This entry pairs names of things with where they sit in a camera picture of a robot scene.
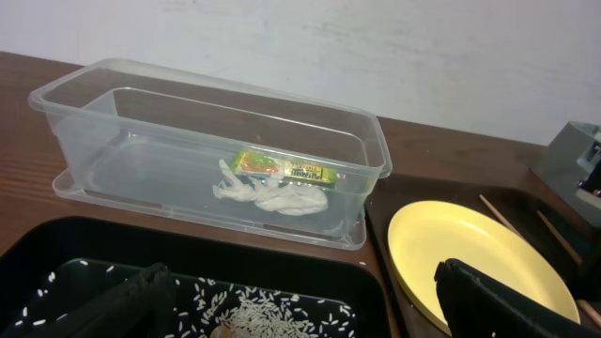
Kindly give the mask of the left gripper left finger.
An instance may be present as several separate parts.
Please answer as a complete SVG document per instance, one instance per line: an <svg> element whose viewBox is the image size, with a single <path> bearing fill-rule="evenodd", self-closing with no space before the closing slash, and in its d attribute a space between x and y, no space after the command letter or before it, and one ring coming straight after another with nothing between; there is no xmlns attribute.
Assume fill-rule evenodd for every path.
<svg viewBox="0 0 601 338"><path fill-rule="evenodd" d="M10 337L163 337L177 285L164 264L44 264L8 286Z"/></svg>

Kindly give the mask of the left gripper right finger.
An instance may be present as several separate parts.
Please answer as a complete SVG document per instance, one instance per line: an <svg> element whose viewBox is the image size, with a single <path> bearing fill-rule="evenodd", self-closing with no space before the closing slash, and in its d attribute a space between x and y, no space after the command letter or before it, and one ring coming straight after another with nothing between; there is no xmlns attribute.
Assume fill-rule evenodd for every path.
<svg viewBox="0 0 601 338"><path fill-rule="evenodd" d="M435 283L453 338L600 338L458 259L438 264Z"/></svg>

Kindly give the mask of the rice grains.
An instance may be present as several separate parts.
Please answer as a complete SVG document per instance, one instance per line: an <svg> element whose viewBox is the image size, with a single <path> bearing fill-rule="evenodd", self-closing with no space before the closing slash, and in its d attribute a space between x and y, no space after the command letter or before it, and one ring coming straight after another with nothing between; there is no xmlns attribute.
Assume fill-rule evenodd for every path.
<svg viewBox="0 0 601 338"><path fill-rule="evenodd" d="M72 260L43 277L8 317L5 337L25 337L53 324L85 302L127 281L137 268L91 259ZM358 315L341 300L177 274L177 300L166 336L208 337L227 329L233 337L356 337Z"/></svg>

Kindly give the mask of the wooden chopstick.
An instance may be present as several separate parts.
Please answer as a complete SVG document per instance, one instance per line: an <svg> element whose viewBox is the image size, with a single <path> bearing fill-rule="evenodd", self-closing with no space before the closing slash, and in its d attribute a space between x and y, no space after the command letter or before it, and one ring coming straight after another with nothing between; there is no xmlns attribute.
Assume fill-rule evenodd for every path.
<svg viewBox="0 0 601 338"><path fill-rule="evenodd" d="M560 234L560 232L540 210L537 210L536 213L542 220L542 222L546 225L548 230L551 232L553 237L558 240L558 242L567 251L567 253L574 260L574 262L578 266L580 266L582 264L582 258L577 253L577 251L568 243L568 241ZM601 316L588 301L576 300L576 304L578 308L582 310L585 313L585 315L588 316L597 327L600 327Z"/></svg>
<svg viewBox="0 0 601 338"><path fill-rule="evenodd" d="M521 233L483 195L480 194L479 198L505 227L510 229L520 238L525 239Z"/></svg>

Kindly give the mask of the white tissue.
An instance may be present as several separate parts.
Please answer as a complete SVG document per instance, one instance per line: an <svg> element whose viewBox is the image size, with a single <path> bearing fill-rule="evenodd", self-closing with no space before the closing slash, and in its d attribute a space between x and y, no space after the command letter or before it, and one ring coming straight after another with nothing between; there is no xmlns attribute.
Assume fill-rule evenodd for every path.
<svg viewBox="0 0 601 338"><path fill-rule="evenodd" d="M243 183L225 160L219 160L224 176L219 184L213 185L213 194L218 199L228 198L238 202L253 202L258 208L288 216L303 216L325 211L327 195L318 187L287 183L282 185L279 174L264 180L248 177L251 184Z"/></svg>

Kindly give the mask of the green snack wrapper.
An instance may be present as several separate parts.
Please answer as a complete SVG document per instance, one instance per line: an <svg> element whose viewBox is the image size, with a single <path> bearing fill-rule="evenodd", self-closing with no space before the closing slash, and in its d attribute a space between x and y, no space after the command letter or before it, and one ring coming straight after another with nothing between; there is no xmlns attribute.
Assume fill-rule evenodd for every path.
<svg viewBox="0 0 601 338"><path fill-rule="evenodd" d="M235 175L279 177L288 182L334 187L338 173L331 168L301 160L285 160L248 149L237 152L229 163Z"/></svg>

